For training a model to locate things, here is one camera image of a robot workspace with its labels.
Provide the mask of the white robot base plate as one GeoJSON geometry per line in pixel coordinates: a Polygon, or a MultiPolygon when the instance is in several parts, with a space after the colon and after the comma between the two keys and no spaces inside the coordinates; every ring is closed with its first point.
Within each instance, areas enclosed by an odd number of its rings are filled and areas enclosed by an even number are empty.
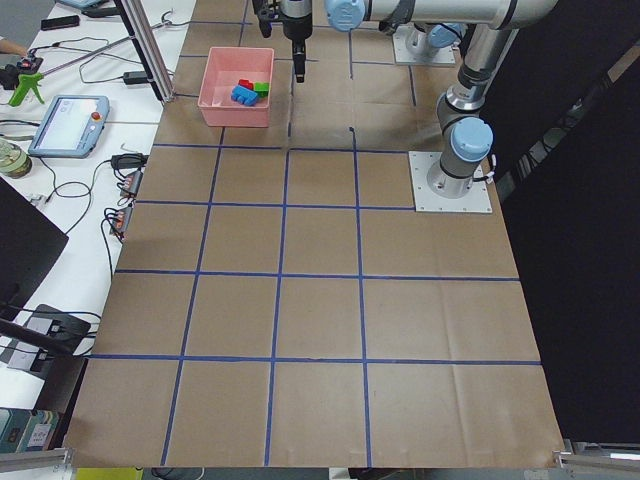
{"type": "Polygon", "coordinates": [[[438,214],[491,214],[485,181],[456,179],[441,168],[440,152],[408,153],[415,211],[438,214]]]}

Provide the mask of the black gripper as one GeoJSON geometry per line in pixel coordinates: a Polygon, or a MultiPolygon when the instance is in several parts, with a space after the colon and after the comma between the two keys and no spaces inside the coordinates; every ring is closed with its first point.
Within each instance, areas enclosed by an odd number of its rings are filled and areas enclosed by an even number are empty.
{"type": "Polygon", "coordinates": [[[297,83],[303,83],[306,75],[306,44],[312,35],[312,1],[311,0],[281,0],[280,20],[283,31],[289,40],[293,41],[294,76],[297,83]]]}

